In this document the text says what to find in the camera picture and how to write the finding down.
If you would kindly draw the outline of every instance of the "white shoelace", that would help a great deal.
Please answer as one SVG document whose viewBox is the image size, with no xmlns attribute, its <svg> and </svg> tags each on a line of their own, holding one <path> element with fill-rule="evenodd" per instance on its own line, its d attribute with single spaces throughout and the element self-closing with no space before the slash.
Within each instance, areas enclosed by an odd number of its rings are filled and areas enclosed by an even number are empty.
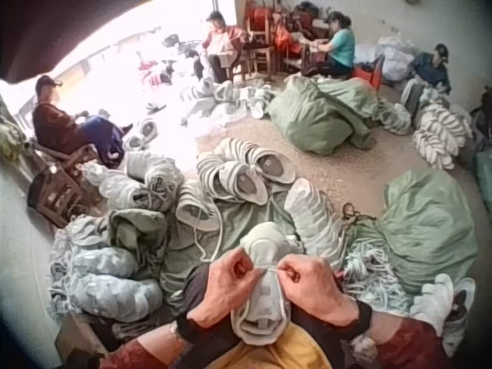
<svg viewBox="0 0 492 369">
<path fill-rule="evenodd" d="M 344 293 L 369 304 L 376 311 L 407 316 L 411 300 L 394 275 L 384 242 L 357 239 L 345 258 Z"/>
</svg>

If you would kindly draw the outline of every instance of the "person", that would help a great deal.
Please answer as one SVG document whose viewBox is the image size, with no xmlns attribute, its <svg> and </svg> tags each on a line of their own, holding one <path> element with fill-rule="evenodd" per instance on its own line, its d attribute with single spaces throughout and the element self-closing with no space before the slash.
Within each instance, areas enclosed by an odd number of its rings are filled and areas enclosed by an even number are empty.
<svg viewBox="0 0 492 369">
<path fill-rule="evenodd" d="M 211 31 L 201 43 L 201 57 L 194 61 L 194 73 L 201 80 L 204 69 L 210 67 L 214 80 L 223 83 L 228 79 L 225 68 L 232 66 L 239 58 L 241 43 L 248 40 L 248 33 L 235 25 L 226 25 L 224 16 L 212 12 L 208 18 Z"/>
<path fill-rule="evenodd" d="M 424 89 L 432 87 L 441 94 L 449 95 L 451 85 L 446 64 L 449 51 L 444 44 L 437 44 L 434 52 L 421 52 L 409 65 L 411 79 L 405 87 L 401 104 L 410 112 L 412 119 L 417 115 Z"/>
<path fill-rule="evenodd" d="M 340 12 L 332 12 L 327 23 L 330 25 L 332 39 L 309 42 L 311 47 L 326 52 L 326 59 L 307 65 L 301 71 L 302 75 L 311 77 L 321 74 L 338 77 L 350 75 L 354 68 L 355 36 L 351 29 L 351 19 Z"/>
<path fill-rule="evenodd" d="M 176 321 L 97 358 L 97 367 L 338 369 L 345 367 L 341 341 L 360 334 L 377 344 L 383 367 L 450 367 L 432 326 L 372 311 L 343 294 L 322 259 L 290 254 L 276 269 L 291 302 L 291 323 L 274 344 L 248 346 L 232 331 L 231 311 L 249 298 L 265 272 L 254 267 L 243 248 L 236 248 L 195 269 L 184 287 L 185 307 Z"/>
<path fill-rule="evenodd" d="M 64 154 L 71 154 L 84 145 L 93 144 L 103 163 L 114 168 L 123 159 L 122 137 L 131 125 L 120 129 L 107 119 L 87 111 L 70 116 L 56 107 L 59 95 L 56 88 L 62 86 L 48 75 L 40 77 L 35 86 L 38 104 L 32 112 L 35 135 L 41 146 Z M 77 124 L 79 118 L 87 118 Z"/>
</svg>

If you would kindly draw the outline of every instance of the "white sneaker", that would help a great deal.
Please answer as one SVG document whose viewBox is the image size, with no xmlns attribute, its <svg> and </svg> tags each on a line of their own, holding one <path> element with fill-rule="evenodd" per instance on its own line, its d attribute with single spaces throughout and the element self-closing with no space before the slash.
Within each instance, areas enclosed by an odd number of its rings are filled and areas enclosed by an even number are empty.
<svg viewBox="0 0 492 369">
<path fill-rule="evenodd" d="M 454 288 L 453 307 L 444 322 L 443 347 L 453 357 L 467 330 L 468 313 L 475 299 L 475 281 L 464 278 Z"/>
</svg>

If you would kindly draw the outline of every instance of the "finger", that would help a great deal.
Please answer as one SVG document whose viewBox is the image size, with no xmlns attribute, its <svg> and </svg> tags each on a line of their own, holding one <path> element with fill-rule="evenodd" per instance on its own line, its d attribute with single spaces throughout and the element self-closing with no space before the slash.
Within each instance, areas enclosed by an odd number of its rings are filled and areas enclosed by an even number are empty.
<svg viewBox="0 0 492 369">
<path fill-rule="evenodd" d="M 252 290 L 254 286 L 257 284 L 257 282 L 260 280 L 260 278 L 265 274 L 266 269 L 253 269 L 252 271 L 249 271 L 242 279 L 240 282 L 241 288 L 244 288 L 245 290 Z"/>
<path fill-rule="evenodd" d="M 246 271 L 252 271 L 254 268 L 253 261 L 243 248 L 235 248 L 228 255 L 228 263 L 231 263 L 232 267 L 237 263 L 241 263 Z"/>
<path fill-rule="evenodd" d="M 291 294 L 291 290 L 294 286 L 294 281 L 286 271 L 277 270 L 277 276 L 284 290 L 284 293 L 289 297 L 289 295 Z"/>
<path fill-rule="evenodd" d="M 298 268 L 304 263 L 304 259 L 300 255 L 289 254 L 284 256 L 277 264 L 277 269 L 281 271 L 287 271 L 292 269 L 297 271 Z"/>
</svg>

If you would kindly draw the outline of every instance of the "hand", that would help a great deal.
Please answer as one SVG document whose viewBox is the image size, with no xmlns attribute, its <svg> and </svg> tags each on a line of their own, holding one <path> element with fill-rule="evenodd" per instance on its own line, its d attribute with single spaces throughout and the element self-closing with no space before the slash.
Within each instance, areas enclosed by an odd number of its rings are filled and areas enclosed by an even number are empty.
<svg viewBox="0 0 492 369">
<path fill-rule="evenodd" d="M 263 273 L 254 269 L 243 248 L 225 253 L 210 265 L 204 299 L 188 313 L 188 319 L 205 329 L 217 324 L 249 298 Z"/>
<path fill-rule="evenodd" d="M 280 260 L 277 270 L 287 298 L 308 314 L 339 327 L 358 318 L 357 304 L 338 289 L 323 259 L 291 254 Z"/>
</svg>

